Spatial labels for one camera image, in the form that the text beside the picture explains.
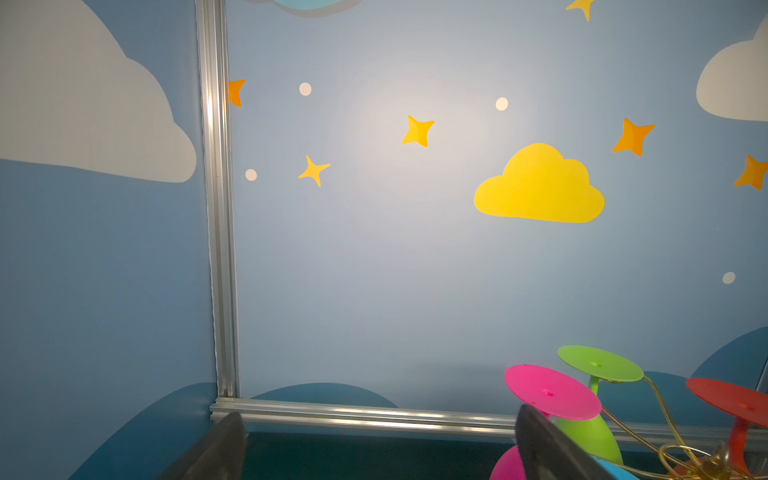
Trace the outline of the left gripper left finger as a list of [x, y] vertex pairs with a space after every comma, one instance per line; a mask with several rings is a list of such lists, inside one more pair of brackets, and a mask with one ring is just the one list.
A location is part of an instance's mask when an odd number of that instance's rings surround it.
[[240, 480], [247, 437], [241, 414], [229, 413], [156, 480]]

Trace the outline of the blue wine glass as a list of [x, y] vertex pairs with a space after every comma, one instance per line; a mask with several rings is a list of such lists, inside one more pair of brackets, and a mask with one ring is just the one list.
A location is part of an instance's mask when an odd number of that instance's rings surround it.
[[633, 474], [604, 459], [594, 457], [594, 460], [616, 480], [638, 480]]

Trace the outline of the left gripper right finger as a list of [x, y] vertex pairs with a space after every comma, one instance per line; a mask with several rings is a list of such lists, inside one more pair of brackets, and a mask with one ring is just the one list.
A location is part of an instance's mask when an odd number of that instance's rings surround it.
[[614, 476], [535, 407], [524, 404], [516, 421], [517, 447], [528, 480], [611, 480]]

